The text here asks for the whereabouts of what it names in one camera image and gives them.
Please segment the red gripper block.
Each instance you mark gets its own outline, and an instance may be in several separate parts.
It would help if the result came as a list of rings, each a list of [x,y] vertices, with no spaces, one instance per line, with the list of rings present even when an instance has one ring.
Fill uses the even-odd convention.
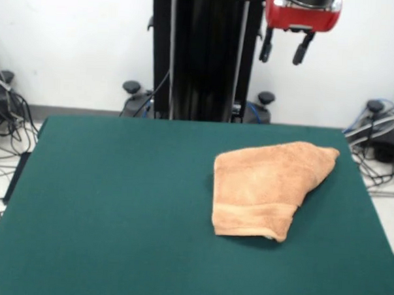
[[[267,62],[272,50],[273,29],[303,31],[292,63],[300,65],[316,35],[313,31],[330,31],[342,10],[342,0],[265,0],[267,29],[259,60]]]

